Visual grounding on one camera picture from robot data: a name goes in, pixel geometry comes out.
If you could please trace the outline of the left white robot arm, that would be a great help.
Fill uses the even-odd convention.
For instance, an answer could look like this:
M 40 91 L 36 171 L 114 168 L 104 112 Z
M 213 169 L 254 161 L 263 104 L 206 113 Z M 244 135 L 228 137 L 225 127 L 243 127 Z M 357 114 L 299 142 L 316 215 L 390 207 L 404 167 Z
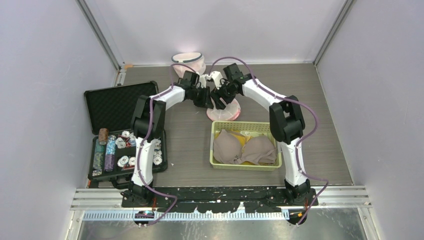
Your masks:
M 157 193 L 152 188 L 154 148 L 164 131 L 166 111 L 185 100 L 200 108 L 212 108 L 208 79 L 205 74 L 186 71 L 164 91 L 138 98 L 131 122 L 136 140 L 135 167 L 126 193 L 141 207 L 148 207 Z

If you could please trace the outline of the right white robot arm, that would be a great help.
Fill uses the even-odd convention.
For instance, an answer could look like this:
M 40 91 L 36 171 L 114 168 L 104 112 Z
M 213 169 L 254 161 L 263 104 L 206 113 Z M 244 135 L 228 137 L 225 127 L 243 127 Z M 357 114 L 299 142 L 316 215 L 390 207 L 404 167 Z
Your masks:
M 243 74 L 238 65 L 226 66 L 222 72 L 210 71 L 205 75 L 213 82 L 213 100 L 219 108 L 237 94 L 250 98 L 268 110 L 269 129 L 281 149 L 285 167 L 282 191 L 286 201 L 299 205 L 311 192 L 311 184 L 304 169 L 302 138 L 306 123 L 297 97 L 285 96 L 265 86 L 252 72 Z

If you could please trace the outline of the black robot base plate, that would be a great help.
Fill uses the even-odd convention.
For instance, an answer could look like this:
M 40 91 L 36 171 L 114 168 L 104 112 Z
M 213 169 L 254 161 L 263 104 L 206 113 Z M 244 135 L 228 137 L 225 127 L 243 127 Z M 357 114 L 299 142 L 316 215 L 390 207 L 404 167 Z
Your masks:
M 209 186 L 209 187 L 157 187 L 123 190 L 122 207 L 148 208 L 164 213 L 234 213 L 244 207 L 247 213 L 275 213 L 278 207 L 295 207 L 306 210 L 318 205 L 315 189 L 301 196 L 290 196 L 280 186 Z

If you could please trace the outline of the white pink-zipper laundry bag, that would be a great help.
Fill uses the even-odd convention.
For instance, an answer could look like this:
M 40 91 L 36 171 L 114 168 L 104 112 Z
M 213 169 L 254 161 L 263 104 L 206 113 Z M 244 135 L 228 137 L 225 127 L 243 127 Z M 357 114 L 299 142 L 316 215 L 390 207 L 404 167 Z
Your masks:
M 206 115 L 211 121 L 235 121 L 241 114 L 241 106 L 236 99 L 233 99 L 230 103 L 219 99 L 225 105 L 225 109 L 213 109 L 208 108 Z

